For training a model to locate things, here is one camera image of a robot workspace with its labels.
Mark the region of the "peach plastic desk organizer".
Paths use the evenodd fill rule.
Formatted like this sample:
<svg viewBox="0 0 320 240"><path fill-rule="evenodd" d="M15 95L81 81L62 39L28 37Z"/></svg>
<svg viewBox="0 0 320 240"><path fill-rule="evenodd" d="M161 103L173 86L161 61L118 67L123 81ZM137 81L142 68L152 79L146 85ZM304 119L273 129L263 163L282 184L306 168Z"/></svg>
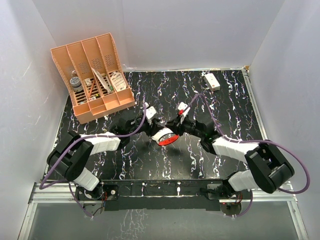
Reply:
<svg viewBox="0 0 320 240"><path fill-rule="evenodd" d="M133 107L135 97L121 67L114 38L110 33L62 45L50 50L53 62L66 85L71 99L73 113L80 124ZM103 88L92 68L101 73L111 93ZM111 83L111 73L120 72L127 88L116 91ZM70 85L72 77L79 77L83 90L74 92ZM85 79L95 80L91 97Z"/></svg>

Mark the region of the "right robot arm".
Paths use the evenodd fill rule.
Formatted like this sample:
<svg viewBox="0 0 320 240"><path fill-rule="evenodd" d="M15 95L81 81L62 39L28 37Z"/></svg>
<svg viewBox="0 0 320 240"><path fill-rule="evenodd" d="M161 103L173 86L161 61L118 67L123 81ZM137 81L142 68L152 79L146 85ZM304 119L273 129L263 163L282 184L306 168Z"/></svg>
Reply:
<svg viewBox="0 0 320 240"><path fill-rule="evenodd" d="M248 165L248 170L233 172L222 184L208 193L235 198L241 191L260 188L268 194L274 193L295 174L294 168L270 143L235 143L226 140L214 127L214 123L202 123L180 116L165 125L174 134L184 133L200 138L202 148L216 156L236 159Z"/></svg>

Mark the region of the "white paper packet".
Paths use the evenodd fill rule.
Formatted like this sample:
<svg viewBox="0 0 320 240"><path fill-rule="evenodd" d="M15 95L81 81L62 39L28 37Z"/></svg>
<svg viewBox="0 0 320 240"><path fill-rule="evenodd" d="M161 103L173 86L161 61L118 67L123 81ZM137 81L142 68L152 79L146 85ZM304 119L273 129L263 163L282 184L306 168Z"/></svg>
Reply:
<svg viewBox="0 0 320 240"><path fill-rule="evenodd" d="M93 67L91 68L91 70L101 83L102 87L107 91L108 94L110 94L113 91L113 88L108 85L107 81L104 79L104 77L101 75L99 71L97 71Z"/></svg>

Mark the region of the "small white card box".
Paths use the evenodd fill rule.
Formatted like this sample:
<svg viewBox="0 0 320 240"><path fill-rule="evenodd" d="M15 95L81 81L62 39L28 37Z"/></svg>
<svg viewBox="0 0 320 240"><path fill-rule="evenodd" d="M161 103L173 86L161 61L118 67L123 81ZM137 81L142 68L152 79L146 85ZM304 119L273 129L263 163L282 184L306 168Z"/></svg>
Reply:
<svg viewBox="0 0 320 240"><path fill-rule="evenodd" d="M92 85L92 81L91 81L90 78L86 78L86 79L84 80L84 82L85 82L85 84L86 84L87 87L90 87L90 86Z"/></svg>

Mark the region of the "grey round jar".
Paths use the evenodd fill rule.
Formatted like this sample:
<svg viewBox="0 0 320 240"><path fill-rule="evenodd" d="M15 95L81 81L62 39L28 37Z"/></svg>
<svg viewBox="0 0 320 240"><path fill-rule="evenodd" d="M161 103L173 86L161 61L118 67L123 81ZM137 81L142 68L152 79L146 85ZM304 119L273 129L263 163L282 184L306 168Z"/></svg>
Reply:
<svg viewBox="0 0 320 240"><path fill-rule="evenodd" d="M80 92L83 90L83 86L82 86L82 83L81 83L79 77L77 77L77 76L72 77L70 79L69 83L70 83L74 92L77 93L77 92Z"/></svg>

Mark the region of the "white labelled pouch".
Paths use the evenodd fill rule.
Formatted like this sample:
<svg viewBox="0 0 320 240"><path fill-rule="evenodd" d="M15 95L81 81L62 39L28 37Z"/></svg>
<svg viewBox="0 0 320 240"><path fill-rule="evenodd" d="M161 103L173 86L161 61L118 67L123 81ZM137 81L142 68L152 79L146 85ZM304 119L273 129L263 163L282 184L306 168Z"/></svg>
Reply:
<svg viewBox="0 0 320 240"><path fill-rule="evenodd" d="M111 73L110 81L117 92L125 90L128 87L125 78L118 71L114 71Z"/></svg>

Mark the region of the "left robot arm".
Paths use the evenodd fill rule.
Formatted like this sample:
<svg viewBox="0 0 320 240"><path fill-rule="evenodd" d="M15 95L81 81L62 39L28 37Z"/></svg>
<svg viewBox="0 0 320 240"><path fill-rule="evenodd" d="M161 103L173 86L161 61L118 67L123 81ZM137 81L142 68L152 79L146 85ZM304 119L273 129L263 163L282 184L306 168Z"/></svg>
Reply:
<svg viewBox="0 0 320 240"><path fill-rule="evenodd" d="M52 172L57 172L64 180L74 183L88 198L97 200L103 196L102 181L86 168L89 157L102 152L115 152L124 148L130 137L145 133L159 146L165 143L164 137L173 132L161 125L156 118L154 107L147 107L142 115L132 119L120 118L109 131L100 134L78 134L69 131L47 157Z"/></svg>

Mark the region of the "orange pencil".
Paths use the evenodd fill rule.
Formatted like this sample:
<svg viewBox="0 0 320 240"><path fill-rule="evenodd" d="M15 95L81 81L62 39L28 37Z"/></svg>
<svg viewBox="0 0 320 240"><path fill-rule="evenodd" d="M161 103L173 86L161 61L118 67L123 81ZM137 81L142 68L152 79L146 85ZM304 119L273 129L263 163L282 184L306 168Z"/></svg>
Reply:
<svg viewBox="0 0 320 240"><path fill-rule="evenodd" d="M92 95L92 92L93 92L93 89L95 87L95 84L96 84L96 80L94 79L92 84L91 84L91 87L90 87L90 90L89 90L89 94L88 94L88 97L90 98L91 95Z"/></svg>

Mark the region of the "white box red label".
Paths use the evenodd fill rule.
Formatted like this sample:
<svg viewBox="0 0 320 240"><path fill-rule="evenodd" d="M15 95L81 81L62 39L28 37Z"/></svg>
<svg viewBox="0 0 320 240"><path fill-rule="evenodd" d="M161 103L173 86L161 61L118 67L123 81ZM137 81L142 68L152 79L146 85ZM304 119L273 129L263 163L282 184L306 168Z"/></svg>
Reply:
<svg viewBox="0 0 320 240"><path fill-rule="evenodd" d="M221 88L220 83L213 73L207 73L203 76L204 81L212 92L219 91Z"/></svg>

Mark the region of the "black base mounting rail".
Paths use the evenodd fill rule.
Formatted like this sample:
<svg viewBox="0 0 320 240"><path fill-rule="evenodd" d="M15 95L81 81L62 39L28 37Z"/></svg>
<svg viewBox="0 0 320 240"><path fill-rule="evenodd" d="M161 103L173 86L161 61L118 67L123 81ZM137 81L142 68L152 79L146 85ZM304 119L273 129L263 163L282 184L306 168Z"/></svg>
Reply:
<svg viewBox="0 0 320 240"><path fill-rule="evenodd" d="M178 210L204 209L220 211L223 204L232 205L229 211L240 212L241 204L251 198L247 190L232 195L222 186L219 179L183 180L105 180L98 185L94 196L78 186L77 200L85 207L93 205L105 211L120 210Z"/></svg>

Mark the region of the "red black keyring holder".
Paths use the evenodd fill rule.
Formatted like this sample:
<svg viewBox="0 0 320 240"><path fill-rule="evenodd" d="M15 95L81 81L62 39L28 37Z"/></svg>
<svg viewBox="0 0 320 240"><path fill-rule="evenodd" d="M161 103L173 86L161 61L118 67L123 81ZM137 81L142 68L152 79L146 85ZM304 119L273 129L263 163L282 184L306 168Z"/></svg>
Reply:
<svg viewBox="0 0 320 240"><path fill-rule="evenodd" d="M168 146L178 140L179 135L173 133L169 128L163 128L159 130L155 135L151 137L159 146Z"/></svg>

